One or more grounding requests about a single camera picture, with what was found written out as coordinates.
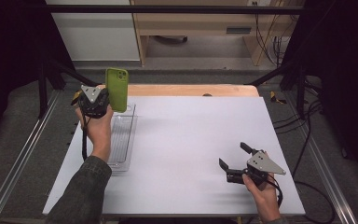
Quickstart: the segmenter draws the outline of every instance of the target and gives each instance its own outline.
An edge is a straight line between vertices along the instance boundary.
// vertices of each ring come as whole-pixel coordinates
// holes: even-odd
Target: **sleeve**
[[[111,174],[106,162],[89,156],[49,212],[45,223],[100,223],[104,191]]]

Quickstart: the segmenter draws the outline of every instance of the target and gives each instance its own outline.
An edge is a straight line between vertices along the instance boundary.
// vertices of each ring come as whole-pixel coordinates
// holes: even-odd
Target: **aluminum rail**
[[[39,119],[34,126],[31,134],[29,135],[27,142],[22,148],[19,157],[14,162],[11,167],[10,172],[5,179],[5,182],[2,184],[0,188],[0,214],[7,202],[8,197],[10,196],[12,190],[16,186],[17,181],[19,180],[22,170],[24,169],[29,157],[31,156],[34,147],[39,140],[40,135],[48,123],[48,120],[52,114],[52,111],[55,108],[55,105],[58,102],[61,91],[53,91],[49,102],[48,102],[48,111],[45,113],[45,116]]]

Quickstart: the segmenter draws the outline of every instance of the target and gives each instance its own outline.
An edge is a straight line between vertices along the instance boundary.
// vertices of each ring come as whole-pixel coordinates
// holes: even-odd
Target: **wooden furniture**
[[[305,0],[270,0],[268,7],[302,6]],[[131,0],[135,6],[250,6],[251,0]],[[242,35],[252,55],[254,65],[260,65],[263,49],[256,39],[256,15],[217,14],[133,14],[135,33],[142,65],[145,65],[148,38],[151,35]],[[272,36],[290,36],[296,26],[296,17],[288,15],[258,15],[259,36],[266,47]]]
[[[259,96],[257,88],[244,85],[129,85],[129,96]]]

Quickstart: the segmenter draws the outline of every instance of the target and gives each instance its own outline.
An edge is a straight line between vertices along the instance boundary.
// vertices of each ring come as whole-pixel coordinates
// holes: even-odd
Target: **white table surface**
[[[261,97],[137,96],[138,116],[128,172],[114,174],[105,190],[103,214],[118,217],[234,217],[256,214],[244,185],[228,183],[221,158],[243,169],[251,157],[245,142],[264,149],[287,175],[275,175],[283,192],[281,213],[305,210],[266,105]],[[59,200],[83,162],[79,127],[49,194],[43,214]]]

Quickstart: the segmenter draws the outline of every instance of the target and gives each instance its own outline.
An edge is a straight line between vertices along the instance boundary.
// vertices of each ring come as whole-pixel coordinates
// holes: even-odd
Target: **wire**
[[[274,15],[274,19],[272,20],[271,25],[270,25],[269,28],[268,28],[267,38],[269,38],[269,34],[271,33],[272,26],[274,25],[275,21],[276,21],[279,17],[280,17],[280,15]],[[265,53],[265,55],[267,56],[267,58],[269,59],[269,61],[270,61],[271,63],[276,64],[276,63],[272,60],[272,58],[270,57],[269,51],[268,51],[268,49],[267,49],[267,47],[266,47],[267,39],[266,39],[266,41],[264,41],[264,40],[263,40],[263,36],[261,35],[260,29],[259,29],[259,26],[258,26],[258,14],[255,14],[255,28],[256,28],[256,29],[255,29],[255,30],[256,30],[256,32],[255,32],[255,38],[256,38],[256,40],[257,40],[258,45],[259,45],[260,48],[264,51],[264,53]]]
[[[287,121],[287,120],[289,120],[289,119],[294,118],[295,116],[298,116],[298,114],[294,114],[294,115],[290,116],[288,119],[277,120],[277,121],[274,121],[274,122],[272,122],[272,123],[274,124],[274,123],[285,122],[285,121]]]
[[[281,52],[281,44],[282,44],[282,37],[275,36],[274,40],[272,41],[272,48],[274,50],[274,55],[277,58],[280,58],[284,55],[284,52]]]
[[[291,131],[293,131],[293,130],[295,130],[295,129],[301,127],[301,126],[303,126],[303,125],[305,124],[305,122],[306,122],[306,121],[302,122],[300,125],[298,125],[298,126],[296,126],[296,127],[294,127],[294,128],[291,128],[291,129],[289,129],[289,130],[286,130],[286,131],[283,131],[283,132],[280,132],[280,133],[277,133],[277,134],[290,133]]]
[[[330,205],[330,208],[331,208],[331,211],[332,211],[332,215],[330,217],[330,219],[328,219],[328,221],[325,221],[325,222],[321,222],[321,221],[317,221],[315,219],[312,219],[310,217],[308,217],[307,215],[303,216],[304,218],[306,218],[308,221],[311,221],[313,223],[317,223],[317,224],[327,224],[327,223],[332,223],[334,221],[334,219],[336,219],[336,213],[334,212],[335,211],[335,207],[333,205],[333,203],[329,200],[329,198],[327,197],[327,195],[325,195],[321,190],[315,188],[314,186],[310,185],[310,184],[307,184],[305,182],[301,182],[301,181],[295,181],[296,184],[299,184],[299,185],[303,185],[303,186],[306,186],[310,189],[314,189],[315,191],[317,191],[318,193],[320,193],[328,202],[328,204]]]
[[[271,61],[273,64],[277,65],[277,67],[278,67],[279,64],[278,64],[278,63],[275,63],[274,61],[272,61],[272,57],[271,57],[271,53],[269,52],[269,48],[268,48],[268,50],[267,50],[267,53],[268,53],[268,58],[270,59],[270,61]]]
[[[315,113],[316,111],[319,110],[319,109],[314,110],[314,109],[317,108],[319,105],[321,105],[321,103],[319,102],[319,100],[316,100],[316,101],[312,102],[312,103],[310,104],[309,110],[308,110],[308,112],[307,112],[307,119],[306,119],[301,125],[298,126],[298,127],[300,127],[300,126],[304,125],[304,124],[307,122],[307,123],[308,123],[308,126],[309,126],[309,131],[308,131],[308,133],[307,133],[307,137],[306,137],[306,140],[305,140],[305,142],[304,142],[304,145],[303,145],[303,147],[301,148],[300,156],[299,156],[298,159],[297,159],[297,163],[296,163],[295,169],[294,169],[294,171],[292,172],[292,177],[293,177],[293,179],[294,179],[295,176],[296,176],[296,171],[297,171],[298,166],[299,166],[299,164],[300,164],[300,162],[301,162],[301,159],[302,159],[302,157],[303,157],[303,155],[304,155],[304,152],[305,152],[305,148],[306,148],[306,146],[307,146],[307,143],[308,143],[308,141],[309,141],[309,139],[310,139],[310,132],[311,132],[311,128],[310,128],[310,116],[311,116],[313,113]],[[329,219],[328,221],[325,221],[325,222],[317,221],[317,220],[315,220],[315,219],[312,219],[312,218],[308,217],[307,215],[305,215],[304,218],[307,219],[308,221],[311,221],[311,222],[317,223],[317,224],[327,224],[327,223],[333,222],[334,219],[336,218],[336,213],[335,213],[335,207],[334,207],[334,205],[331,203],[331,201],[329,200],[329,198],[328,198],[323,192],[321,192],[319,189],[316,189],[314,186],[312,186],[312,185],[310,185],[310,184],[307,184],[307,183],[304,183],[304,182],[301,182],[301,181],[295,181],[295,183],[296,183],[296,184],[299,184],[299,185],[304,185],[304,186],[306,186],[306,187],[308,187],[308,188],[310,188],[310,189],[314,189],[315,191],[317,191],[318,193],[320,193],[320,194],[327,200],[327,202],[328,202],[329,205],[330,205],[331,211],[332,211],[332,216],[330,217],[330,219]]]
[[[314,109],[316,108],[316,106],[313,107],[313,108],[310,108],[306,114],[308,114],[308,115],[313,115],[315,112],[317,112],[319,109],[314,110]],[[287,121],[287,120],[289,120],[289,119],[275,121],[274,123]],[[286,124],[283,124],[283,125],[281,125],[281,126],[274,127],[274,129],[277,130],[277,129],[280,129],[280,128],[287,127],[287,126],[289,126],[289,125],[291,125],[291,124],[293,124],[293,123],[295,123],[296,121],[299,121],[299,120],[301,120],[301,118],[297,118],[297,119],[294,119],[294,120],[292,120],[292,121],[290,121],[290,122],[288,122],[288,123],[286,123]]]
[[[281,204],[282,204],[282,201],[283,201],[283,193],[282,193],[282,190],[281,190],[281,187],[279,186],[279,183],[278,181],[272,176],[272,175],[268,175],[269,177],[271,177],[274,182],[276,183],[275,184],[272,184],[270,181],[266,181],[267,183],[269,183],[270,185],[272,185],[275,189],[277,189],[279,191],[278,193],[278,207],[281,207]]]
[[[82,136],[82,150],[81,150],[81,152],[82,152],[83,160],[85,161],[86,158],[88,157],[87,156],[87,133],[88,133],[88,125],[89,125],[89,122],[90,122],[91,118],[89,118],[89,120],[86,120],[86,115],[85,115],[84,110],[83,110],[84,104],[83,104],[82,96],[79,96],[79,99],[78,99],[77,103],[79,104],[81,116],[82,116],[82,119],[83,119],[83,136]]]
[[[313,107],[313,104],[316,103],[316,102],[319,102],[319,100],[316,100],[314,102],[312,102],[312,104],[310,104],[310,108],[308,109],[308,111],[311,111],[312,110],[312,107]],[[302,160],[302,157],[304,155],[304,152],[305,152],[305,148],[307,147],[307,144],[308,144],[308,141],[310,139],[310,113],[307,113],[307,123],[308,123],[308,133],[307,133],[307,137],[305,139],[305,142],[304,142],[304,145],[303,147],[301,148],[301,151],[300,151],[300,155],[297,159],[297,163],[296,163],[296,166],[295,166],[295,169],[293,170],[292,172],[292,177],[295,178],[295,175],[296,175],[296,172],[297,172],[297,169],[298,169],[298,165],[300,164],[301,160]]]

